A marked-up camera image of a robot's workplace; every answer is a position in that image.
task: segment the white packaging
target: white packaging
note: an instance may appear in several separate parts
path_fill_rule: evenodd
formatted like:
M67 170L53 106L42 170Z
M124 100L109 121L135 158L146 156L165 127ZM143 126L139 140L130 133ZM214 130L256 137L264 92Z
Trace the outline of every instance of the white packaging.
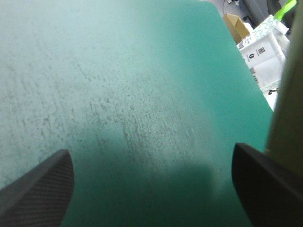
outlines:
M272 32L240 52L261 89L281 79L285 56Z

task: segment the cable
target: cable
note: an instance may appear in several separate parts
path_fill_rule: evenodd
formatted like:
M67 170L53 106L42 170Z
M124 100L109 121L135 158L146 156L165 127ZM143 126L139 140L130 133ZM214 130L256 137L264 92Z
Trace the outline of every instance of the cable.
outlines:
M224 5L225 5L225 2L226 2L226 0L223 0L223 5L222 5L223 16L225 15L225 12L224 12Z

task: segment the green surface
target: green surface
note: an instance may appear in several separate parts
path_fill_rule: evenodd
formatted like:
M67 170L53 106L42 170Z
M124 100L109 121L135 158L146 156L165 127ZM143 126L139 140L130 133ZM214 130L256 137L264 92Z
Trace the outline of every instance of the green surface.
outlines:
M213 5L5 1L0 182L60 148L62 226L249 226L235 142L262 150L271 110Z

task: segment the scratched surface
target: scratched surface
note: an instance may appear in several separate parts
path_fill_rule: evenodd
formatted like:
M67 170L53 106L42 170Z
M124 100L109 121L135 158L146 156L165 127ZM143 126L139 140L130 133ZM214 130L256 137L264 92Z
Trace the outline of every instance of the scratched surface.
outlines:
M271 110L213 5L0 5L0 187L67 148L63 226L249 226L232 150Z

